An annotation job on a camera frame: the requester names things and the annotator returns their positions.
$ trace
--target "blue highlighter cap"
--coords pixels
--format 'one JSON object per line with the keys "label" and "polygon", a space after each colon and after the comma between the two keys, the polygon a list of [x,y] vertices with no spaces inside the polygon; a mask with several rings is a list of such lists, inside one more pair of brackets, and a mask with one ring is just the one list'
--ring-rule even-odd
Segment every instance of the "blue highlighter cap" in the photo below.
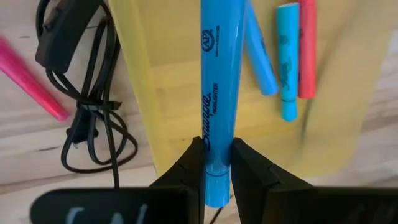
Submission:
{"label": "blue highlighter cap", "polygon": [[206,172],[207,206],[213,208],[224,207],[229,202],[229,171],[221,176],[214,176]]}
{"label": "blue highlighter cap", "polygon": [[285,121],[294,121],[297,118],[296,101],[282,101],[282,118]]}

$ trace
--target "black object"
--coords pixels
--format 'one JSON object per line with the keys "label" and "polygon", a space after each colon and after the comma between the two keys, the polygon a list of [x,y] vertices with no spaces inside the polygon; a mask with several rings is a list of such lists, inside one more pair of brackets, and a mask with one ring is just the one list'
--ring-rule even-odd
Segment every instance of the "black object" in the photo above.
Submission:
{"label": "black object", "polygon": [[[231,150],[231,176],[243,224],[398,223],[398,189],[314,187],[242,139],[235,138]],[[204,151],[203,141],[194,138],[174,166],[148,188],[49,192],[34,202],[32,223],[65,223],[71,208],[80,213],[67,224],[203,223]]]}
{"label": "black object", "polygon": [[[51,10],[50,15],[44,22],[44,14],[49,1],[41,0],[37,7],[36,31],[39,47],[35,59],[45,67],[45,72],[51,83],[59,91],[75,99],[78,108],[71,127],[67,129],[67,138],[61,153],[62,165],[71,172],[81,174],[92,174],[112,169],[114,186],[118,188],[118,166],[134,158],[137,154],[138,144],[134,137],[128,133],[127,126],[122,118],[114,112],[120,107],[121,103],[109,100],[113,72],[120,52],[120,43],[111,13],[102,0],[61,0]],[[100,6],[105,12],[105,17],[102,18],[96,28],[86,76],[81,92],[79,92],[63,73],[68,70],[78,41],[91,17]],[[106,47],[104,59],[99,75],[90,89],[98,49],[105,28]],[[111,116],[116,119],[117,123],[111,121]],[[105,161],[99,160],[95,153],[94,138],[98,136],[95,126],[97,119],[104,122],[108,137],[111,158]],[[113,130],[122,135],[122,140],[118,147],[115,146]],[[127,140],[132,142],[134,150],[130,155],[118,161],[117,158],[126,146]],[[91,160],[102,167],[97,169],[78,169],[68,165],[67,156],[70,146],[84,141],[87,142]]]}

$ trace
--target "red highlighter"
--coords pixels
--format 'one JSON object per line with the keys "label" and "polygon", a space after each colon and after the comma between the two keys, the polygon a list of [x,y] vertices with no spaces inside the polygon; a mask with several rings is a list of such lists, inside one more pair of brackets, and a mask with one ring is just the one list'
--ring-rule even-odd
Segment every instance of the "red highlighter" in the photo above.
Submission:
{"label": "red highlighter", "polygon": [[69,113],[30,74],[22,59],[13,51],[5,38],[0,36],[0,70],[21,87],[55,119],[65,121]]}
{"label": "red highlighter", "polygon": [[317,85],[317,5],[315,0],[300,3],[300,78],[298,97],[311,99]]}

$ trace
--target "wooden table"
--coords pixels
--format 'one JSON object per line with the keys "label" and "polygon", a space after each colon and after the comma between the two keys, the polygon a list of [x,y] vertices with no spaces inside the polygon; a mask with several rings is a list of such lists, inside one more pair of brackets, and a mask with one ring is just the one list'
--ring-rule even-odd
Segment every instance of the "wooden table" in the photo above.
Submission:
{"label": "wooden table", "polygon": [[[62,102],[71,114],[75,102],[59,93],[47,80],[44,69],[34,61],[37,48],[35,36],[35,1],[3,0],[0,9],[0,32],[26,60],[36,78]],[[96,15],[89,27],[96,24]],[[72,60],[67,77],[78,88],[85,75],[94,29],[87,29]],[[358,139],[358,149],[350,163],[339,172],[308,179],[313,184],[328,185],[392,185],[398,179],[398,28],[382,66],[369,111]],[[126,75],[123,57],[119,58],[113,80],[111,98],[122,101],[119,110],[130,133],[139,142],[137,157],[121,169],[124,186],[148,185],[156,178],[134,92]],[[0,75],[0,222],[28,223],[30,203],[40,194],[60,187],[112,186],[110,173],[96,175],[71,174],[60,163],[60,150],[65,131],[70,125],[59,123],[32,101],[7,76]],[[104,128],[99,124],[97,146],[100,157],[108,157]],[[86,144],[71,149],[71,165],[92,168]],[[214,210],[208,210],[210,220]],[[238,223],[236,204],[231,202],[218,223]]]}

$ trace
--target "blue highlighter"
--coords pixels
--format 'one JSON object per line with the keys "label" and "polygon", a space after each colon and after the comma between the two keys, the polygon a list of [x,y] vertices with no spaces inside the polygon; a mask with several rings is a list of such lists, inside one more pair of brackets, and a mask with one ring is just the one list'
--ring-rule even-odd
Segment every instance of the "blue highlighter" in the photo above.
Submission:
{"label": "blue highlighter", "polygon": [[276,94],[279,89],[278,83],[275,79],[266,45],[262,38],[261,30],[250,1],[246,9],[246,27],[244,35],[245,49],[251,61],[261,93],[265,96]]}
{"label": "blue highlighter", "polygon": [[296,97],[299,85],[300,7],[298,3],[277,8],[280,82],[282,83],[282,118],[297,118]]}
{"label": "blue highlighter", "polygon": [[229,168],[243,52],[246,0],[201,0],[201,112],[205,203],[229,202]]}

